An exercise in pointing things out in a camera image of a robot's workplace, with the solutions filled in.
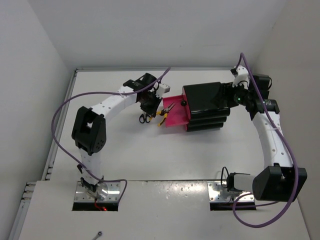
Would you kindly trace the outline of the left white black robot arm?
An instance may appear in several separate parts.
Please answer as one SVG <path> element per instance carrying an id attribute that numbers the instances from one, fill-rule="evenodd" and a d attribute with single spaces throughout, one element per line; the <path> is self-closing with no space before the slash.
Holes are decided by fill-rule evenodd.
<path id="1" fill-rule="evenodd" d="M 125 108 L 140 103 L 142 112 L 155 117 L 164 94 L 170 86 L 145 73 L 137 80 L 127 80 L 120 89 L 104 101 L 76 113 L 71 137 L 79 149 L 81 184 L 93 196 L 97 196 L 104 183 L 101 172 L 101 150 L 107 143 L 107 124 Z"/>

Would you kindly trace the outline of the black drawer cabinet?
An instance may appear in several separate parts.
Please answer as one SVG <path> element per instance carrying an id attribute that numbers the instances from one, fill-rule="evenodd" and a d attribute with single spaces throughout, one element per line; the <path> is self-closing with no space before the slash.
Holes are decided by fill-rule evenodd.
<path id="1" fill-rule="evenodd" d="M 186 95 L 186 112 L 189 118 L 189 132 L 220 129 L 230 115 L 230 108 L 217 109 L 212 104 L 214 84 L 221 82 L 184 85 L 182 94 Z"/>

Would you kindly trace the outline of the yellow handled pliers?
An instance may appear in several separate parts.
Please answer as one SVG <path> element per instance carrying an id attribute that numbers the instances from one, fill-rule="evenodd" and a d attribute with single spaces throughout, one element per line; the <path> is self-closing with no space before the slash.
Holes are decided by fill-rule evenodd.
<path id="1" fill-rule="evenodd" d="M 171 103 L 168 107 L 162 109 L 161 111 L 157 111 L 156 115 L 157 116 L 163 116 L 163 119 L 160 123 L 157 124 L 158 127 L 160 127 L 161 125 L 163 125 L 168 117 L 169 112 L 173 109 L 173 107 L 175 106 L 175 103 Z"/>

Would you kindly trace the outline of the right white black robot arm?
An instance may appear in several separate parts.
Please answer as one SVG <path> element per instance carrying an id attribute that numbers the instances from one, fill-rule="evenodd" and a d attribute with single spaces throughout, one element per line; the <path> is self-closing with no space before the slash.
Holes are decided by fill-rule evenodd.
<path id="1" fill-rule="evenodd" d="M 245 106 L 249 112 L 264 159 L 261 173 L 229 173 L 224 188 L 228 192 L 250 192 L 259 201 L 287 202 L 298 196 L 308 175 L 305 168 L 294 168 L 282 140 L 280 109 L 276 100 L 268 98 L 270 80 L 267 75 L 257 75 L 252 83 L 249 74 L 238 73 L 233 82 L 223 86 L 221 99 L 230 107 Z"/>

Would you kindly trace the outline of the pink top drawer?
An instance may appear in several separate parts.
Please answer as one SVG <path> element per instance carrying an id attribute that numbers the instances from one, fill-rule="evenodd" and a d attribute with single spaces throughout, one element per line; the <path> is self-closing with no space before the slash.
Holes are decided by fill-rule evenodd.
<path id="1" fill-rule="evenodd" d="M 180 105 L 186 107 L 188 105 L 187 97 L 185 94 L 181 95 Z"/>

